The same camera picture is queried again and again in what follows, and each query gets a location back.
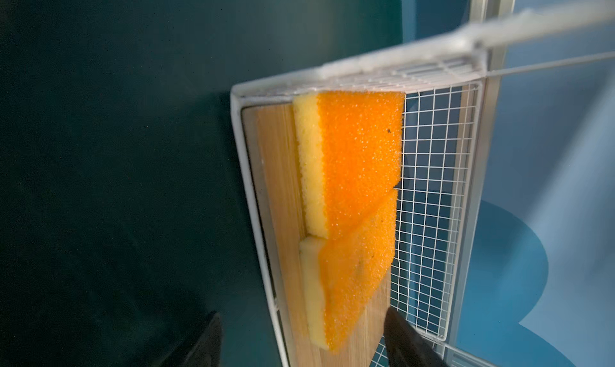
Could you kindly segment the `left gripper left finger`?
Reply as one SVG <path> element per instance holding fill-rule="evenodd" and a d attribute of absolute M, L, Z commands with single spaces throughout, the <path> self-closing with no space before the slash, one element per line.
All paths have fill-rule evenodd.
<path fill-rule="evenodd" d="M 216 311 L 212 311 L 159 363 L 159 366 L 220 366 L 222 340 L 223 326 L 221 315 Z"/>

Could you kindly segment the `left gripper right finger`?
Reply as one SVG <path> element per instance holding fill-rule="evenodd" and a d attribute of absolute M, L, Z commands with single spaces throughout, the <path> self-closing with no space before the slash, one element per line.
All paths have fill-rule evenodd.
<path fill-rule="evenodd" d="M 448 366 L 394 307 L 385 315 L 384 342 L 391 367 Z"/>

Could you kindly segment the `orange sponge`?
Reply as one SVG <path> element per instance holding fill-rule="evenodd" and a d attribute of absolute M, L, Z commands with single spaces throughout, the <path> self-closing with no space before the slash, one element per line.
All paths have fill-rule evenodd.
<path fill-rule="evenodd" d="M 395 255 L 397 190 L 358 226 L 336 239 L 299 243 L 310 341 L 338 351 L 391 268 Z"/>
<path fill-rule="evenodd" d="M 309 234 L 343 235 L 399 183 L 404 109 L 401 92 L 325 91 L 293 99 Z"/>

